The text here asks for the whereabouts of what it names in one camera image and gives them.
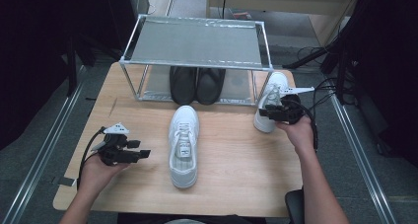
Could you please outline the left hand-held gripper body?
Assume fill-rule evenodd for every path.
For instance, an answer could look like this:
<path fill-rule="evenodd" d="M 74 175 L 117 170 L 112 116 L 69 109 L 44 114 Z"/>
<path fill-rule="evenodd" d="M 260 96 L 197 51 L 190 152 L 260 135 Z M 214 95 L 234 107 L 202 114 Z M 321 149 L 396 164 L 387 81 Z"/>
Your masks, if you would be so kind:
<path fill-rule="evenodd" d="M 108 166 L 118 163 L 136 163 L 140 159 L 140 153 L 136 148 L 128 149 L 127 139 L 129 130 L 122 124 L 117 123 L 104 130 L 104 141 L 98 147 L 101 160 Z"/>

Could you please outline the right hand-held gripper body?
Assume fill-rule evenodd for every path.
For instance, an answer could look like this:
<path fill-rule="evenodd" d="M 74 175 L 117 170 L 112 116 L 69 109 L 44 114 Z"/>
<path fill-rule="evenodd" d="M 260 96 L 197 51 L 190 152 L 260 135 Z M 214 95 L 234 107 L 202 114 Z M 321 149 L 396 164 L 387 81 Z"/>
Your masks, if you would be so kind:
<path fill-rule="evenodd" d="M 295 124 L 304 115 L 310 119 L 314 119 L 309 109 L 302 105 L 301 99 L 297 93 L 280 92 L 280 104 L 276 107 L 276 121 Z"/>

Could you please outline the white sneaker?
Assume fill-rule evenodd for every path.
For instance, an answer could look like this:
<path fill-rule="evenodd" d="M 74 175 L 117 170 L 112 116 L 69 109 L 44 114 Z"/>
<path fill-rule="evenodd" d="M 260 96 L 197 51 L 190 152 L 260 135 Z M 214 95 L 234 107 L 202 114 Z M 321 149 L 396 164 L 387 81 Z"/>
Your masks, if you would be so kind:
<path fill-rule="evenodd" d="M 282 98 L 281 90 L 287 87 L 288 80 L 285 74 L 274 72 L 270 75 L 254 116 L 253 125 L 256 129 L 264 133 L 270 133 L 275 129 L 275 121 L 261 116 L 259 110 L 264 109 L 266 105 L 278 106 Z"/>
<path fill-rule="evenodd" d="M 175 187 L 192 187 L 197 180 L 198 136 L 197 112 L 191 106 L 179 107 L 169 128 L 169 168 Z"/>

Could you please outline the black slipper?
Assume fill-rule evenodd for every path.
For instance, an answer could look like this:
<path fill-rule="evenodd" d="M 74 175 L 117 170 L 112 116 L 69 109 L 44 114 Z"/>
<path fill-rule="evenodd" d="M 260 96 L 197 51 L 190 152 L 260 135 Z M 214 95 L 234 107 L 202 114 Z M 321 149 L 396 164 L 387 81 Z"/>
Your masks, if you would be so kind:
<path fill-rule="evenodd" d="M 225 69 L 200 68 L 197 77 L 196 100 L 202 105 L 216 103 L 222 93 Z"/>
<path fill-rule="evenodd" d="M 194 100 L 197 69 L 176 67 L 170 69 L 170 89 L 173 101 L 179 105 L 189 105 Z"/>

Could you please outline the metal two-tier shoe rack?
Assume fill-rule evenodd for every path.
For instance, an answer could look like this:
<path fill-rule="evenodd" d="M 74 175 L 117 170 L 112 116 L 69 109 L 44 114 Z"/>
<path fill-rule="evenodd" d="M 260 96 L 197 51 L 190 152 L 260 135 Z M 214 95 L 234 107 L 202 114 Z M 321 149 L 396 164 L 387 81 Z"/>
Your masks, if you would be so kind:
<path fill-rule="evenodd" d="M 171 99 L 172 66 L 225 69 L 218 102 L 242 106 L 255 106 L 264 90 L 255 73 L 273 71 L 262 22 L 151 15 L 138 17 L 119 64 L 143 68 L 130 87 L 138 101 Z"/>

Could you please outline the person's right hand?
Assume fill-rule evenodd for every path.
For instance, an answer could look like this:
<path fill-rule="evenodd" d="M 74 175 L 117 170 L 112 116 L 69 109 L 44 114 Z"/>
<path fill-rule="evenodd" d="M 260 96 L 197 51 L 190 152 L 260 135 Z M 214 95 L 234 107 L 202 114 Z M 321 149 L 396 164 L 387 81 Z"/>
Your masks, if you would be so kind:
<path fill-rule="evenodd" d="M 314 132 L 308 117 L 303 116 L 295 124 L 277 122 L 276 126 L 287 134 L 298 155 L 314 153 Z"/>

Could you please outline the person's left hand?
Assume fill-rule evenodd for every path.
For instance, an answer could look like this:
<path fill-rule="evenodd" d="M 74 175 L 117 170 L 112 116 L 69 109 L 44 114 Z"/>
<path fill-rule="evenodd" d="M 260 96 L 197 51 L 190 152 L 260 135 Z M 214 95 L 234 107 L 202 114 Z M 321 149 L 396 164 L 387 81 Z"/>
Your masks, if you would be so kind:
<path fill-rule="evenodd" d="M 108 166 L 99 155 L 90 156 L 84 164 L 78 192 L 96 198 L 112 178 L 127 167 L 128 164 L 124 163 Z"/>

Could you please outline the grey tape piece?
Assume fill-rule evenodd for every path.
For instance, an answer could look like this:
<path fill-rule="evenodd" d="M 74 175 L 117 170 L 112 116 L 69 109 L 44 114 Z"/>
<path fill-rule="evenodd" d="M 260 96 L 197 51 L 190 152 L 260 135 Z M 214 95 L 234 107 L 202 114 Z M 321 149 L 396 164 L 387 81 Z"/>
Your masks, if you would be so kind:
<path fill-rule="evenodd" d="M 76 180 L 66 177 L 54 177 L 52 183 L 58 186 L 72 187 L 76 184 Z"/>

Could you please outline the black tripod stand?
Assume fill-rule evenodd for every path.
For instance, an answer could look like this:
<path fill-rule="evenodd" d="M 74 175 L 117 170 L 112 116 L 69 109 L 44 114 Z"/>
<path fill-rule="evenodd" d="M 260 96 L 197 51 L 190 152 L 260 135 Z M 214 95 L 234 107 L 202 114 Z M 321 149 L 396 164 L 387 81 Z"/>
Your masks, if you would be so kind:
<path fill-rule="evenodd" d="M 356 105 L 355 83 L 350 70 L 358 64 L 352 59 L 348 47 L 342 37 L 336 37 L 331 43 L 322 47 L 315 47 L 313 51 L 296 62 L 282 65 L 283 69 L 297 69 L 311 61 L 324 57 L 319 64 L 320 72 L 330 74 L 336 69 L 335 96 L 341 105 Z"/>

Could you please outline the person's grey shirt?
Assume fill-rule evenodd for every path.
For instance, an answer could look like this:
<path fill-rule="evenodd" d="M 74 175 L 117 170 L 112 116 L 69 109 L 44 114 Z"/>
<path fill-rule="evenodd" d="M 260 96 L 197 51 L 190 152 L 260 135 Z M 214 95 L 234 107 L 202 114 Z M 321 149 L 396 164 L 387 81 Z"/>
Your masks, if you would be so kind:
<path fill-rule="evenodd" d="M 166 222 L 165 224 L 205 224 L 203 222 L 192 219 L 176 219 Z"/>

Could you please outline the red object on floor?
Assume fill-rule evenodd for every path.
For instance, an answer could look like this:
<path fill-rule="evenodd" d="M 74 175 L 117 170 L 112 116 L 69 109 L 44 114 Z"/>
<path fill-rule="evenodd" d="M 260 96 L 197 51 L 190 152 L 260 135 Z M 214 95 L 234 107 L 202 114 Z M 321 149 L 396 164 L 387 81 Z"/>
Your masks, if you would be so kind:
<path fill-rule="evenodd" d="M 251 20 L 252 16 L 248 11 L 232 9 L 231 13 L 236 20 Z"/>

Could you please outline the black chair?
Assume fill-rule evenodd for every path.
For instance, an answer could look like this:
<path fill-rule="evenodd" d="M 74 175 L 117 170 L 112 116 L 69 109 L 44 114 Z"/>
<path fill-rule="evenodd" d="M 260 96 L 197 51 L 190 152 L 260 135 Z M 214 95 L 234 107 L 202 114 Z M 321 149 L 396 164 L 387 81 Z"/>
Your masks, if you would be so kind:
<path fill-rule="evenodd" d="M 290 224 L 305 224 L 304 191 L 292 190 L 285 195 Z"/>

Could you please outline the dark curtain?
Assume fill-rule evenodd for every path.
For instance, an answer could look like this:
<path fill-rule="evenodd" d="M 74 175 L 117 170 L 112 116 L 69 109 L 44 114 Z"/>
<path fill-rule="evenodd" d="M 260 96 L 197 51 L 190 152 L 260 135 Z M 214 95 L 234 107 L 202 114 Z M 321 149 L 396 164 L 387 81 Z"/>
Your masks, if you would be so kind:
<path fill-rule="evenodd" d="M 0 0 L 0 150 L 64 81 L 75 90 L 75 56 L 118 59 L 133 22 L 130 0 Z"/>

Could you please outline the metal floor rail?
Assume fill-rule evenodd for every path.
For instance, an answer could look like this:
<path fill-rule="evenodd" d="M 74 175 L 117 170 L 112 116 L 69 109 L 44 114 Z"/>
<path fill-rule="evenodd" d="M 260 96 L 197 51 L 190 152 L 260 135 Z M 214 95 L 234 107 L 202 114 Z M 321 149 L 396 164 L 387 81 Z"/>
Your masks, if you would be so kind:
<path fill-rule="evenodd" d="M 64 104 L 59 111 L 52 127 L 50 128 L 45 140 L 42 143 L 35 160 L 25 176 L 22 184 L 19 186 L 18 192 L 1 224 L 19 224 L 20 219 L 35 191 L 37 183 L 43 173 L 45 166 L 52 154 L 52 151 L 62 133 L 62 130 L 72 112 L 80 93 L 84 87 L 81 82 L 72 93 L 64 101 Z"/>
<path fill-rule="evenodd" d="M 335 96 L 332 96 L 331 101 L 382 224 L 398 224 L 383 191 L 382 185 L 363 149 L 362 143 L 351 122 L 348 112 Z"/>

